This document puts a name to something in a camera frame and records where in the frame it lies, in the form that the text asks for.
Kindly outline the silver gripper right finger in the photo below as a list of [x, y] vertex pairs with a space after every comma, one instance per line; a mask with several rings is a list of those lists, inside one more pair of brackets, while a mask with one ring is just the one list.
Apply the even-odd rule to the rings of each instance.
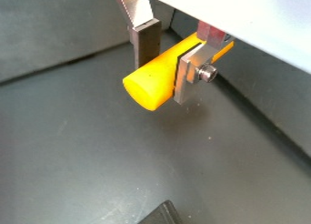
[[224, 31], [198, 22], [195, 40], [199, 40], [178, 57], [174, 100], [182, 105], [195, 92], [194, 84], [199, 81], [210, 83], [218, 75], [214, 63], [224, 56], [235, 45], [235, 38]]

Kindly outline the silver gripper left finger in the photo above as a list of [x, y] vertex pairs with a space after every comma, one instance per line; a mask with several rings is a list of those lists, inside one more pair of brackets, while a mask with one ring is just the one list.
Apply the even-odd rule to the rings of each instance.
[[116, 0], [128, 24], [135, 68], [159, 56], [162, 22], [155, 18], [150, 0]]

